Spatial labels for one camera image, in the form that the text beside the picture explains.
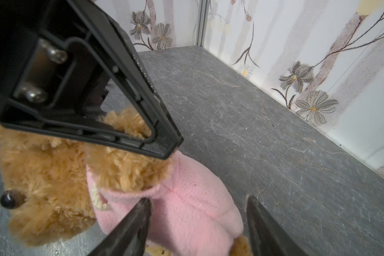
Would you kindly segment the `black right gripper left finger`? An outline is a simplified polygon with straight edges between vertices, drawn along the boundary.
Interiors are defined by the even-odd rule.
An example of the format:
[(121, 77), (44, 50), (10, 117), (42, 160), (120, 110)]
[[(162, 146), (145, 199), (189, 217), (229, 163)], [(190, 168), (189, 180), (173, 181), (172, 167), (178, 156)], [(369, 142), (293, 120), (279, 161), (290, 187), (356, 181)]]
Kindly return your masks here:
[(152, 212), (150, 199), (141, 199), (89, 256), (143, 256)]

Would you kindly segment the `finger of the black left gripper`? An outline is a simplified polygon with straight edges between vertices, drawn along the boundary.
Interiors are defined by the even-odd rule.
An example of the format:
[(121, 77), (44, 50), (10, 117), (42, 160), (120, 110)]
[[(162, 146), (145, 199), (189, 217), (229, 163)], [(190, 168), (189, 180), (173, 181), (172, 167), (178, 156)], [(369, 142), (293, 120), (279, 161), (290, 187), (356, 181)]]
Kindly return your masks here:
[(183, 137), (164, 102), (154, 87), (129, 36), (103, 10), (90, 1), (68, 1), (69, 6), (89, 30), (84, 41), (107, 76), (125, 94), (132, 106), (143, 114), (160, 118), (166, 115), (170, 123), (170, 155), (182, 144)]

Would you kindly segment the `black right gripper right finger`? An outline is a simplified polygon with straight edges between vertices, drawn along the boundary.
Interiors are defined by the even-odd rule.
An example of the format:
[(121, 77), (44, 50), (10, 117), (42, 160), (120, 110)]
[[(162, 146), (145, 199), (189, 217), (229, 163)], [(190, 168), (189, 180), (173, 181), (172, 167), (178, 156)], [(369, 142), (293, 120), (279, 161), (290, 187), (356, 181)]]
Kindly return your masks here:
[(307, 256), (255, 196), (246, 200), (250, 245), (255, 256)]

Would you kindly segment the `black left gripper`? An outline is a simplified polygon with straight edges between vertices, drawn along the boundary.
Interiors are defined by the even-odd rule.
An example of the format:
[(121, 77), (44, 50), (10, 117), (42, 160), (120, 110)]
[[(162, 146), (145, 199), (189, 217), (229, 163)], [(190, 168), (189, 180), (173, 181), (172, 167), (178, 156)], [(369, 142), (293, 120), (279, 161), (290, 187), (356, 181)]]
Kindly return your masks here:
[(166, 115), (102, 115), (114, 45), (92, 1), (0, 1), (0, 125), (168, 159)]

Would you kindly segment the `pink bear hoodie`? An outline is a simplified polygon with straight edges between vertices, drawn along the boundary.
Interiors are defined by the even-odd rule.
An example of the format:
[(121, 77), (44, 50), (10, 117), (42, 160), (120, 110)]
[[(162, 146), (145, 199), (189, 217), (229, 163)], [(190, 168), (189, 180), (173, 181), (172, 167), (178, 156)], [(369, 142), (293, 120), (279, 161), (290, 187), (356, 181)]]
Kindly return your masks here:
[(249, 256), (242, 216), (224, 183), (201, 163), (177, 151), (163, 182), (138, 193), (98, 185), (87, 169), (87, 184), (98, 225), (110, 234), (142, 199), (153, 205), (147, 238), (175, 256)]

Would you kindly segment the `brown plush teddy bear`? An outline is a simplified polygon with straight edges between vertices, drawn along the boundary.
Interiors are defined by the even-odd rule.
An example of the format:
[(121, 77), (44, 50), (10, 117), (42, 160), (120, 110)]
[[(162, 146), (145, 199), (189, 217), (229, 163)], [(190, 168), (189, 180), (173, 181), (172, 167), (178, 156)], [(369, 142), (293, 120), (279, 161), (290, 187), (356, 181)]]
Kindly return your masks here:
[[(98, 224), (87, 169), (99, 176), (102, 189), (138, 193), (169, 177), (175, 152), (159, 160), (0, 125), (1, 205), (11, 212), (9, 230), (27, 246), (69, 240)], [(152, 256), (174, 256), (148, 238), (145, 249)]]

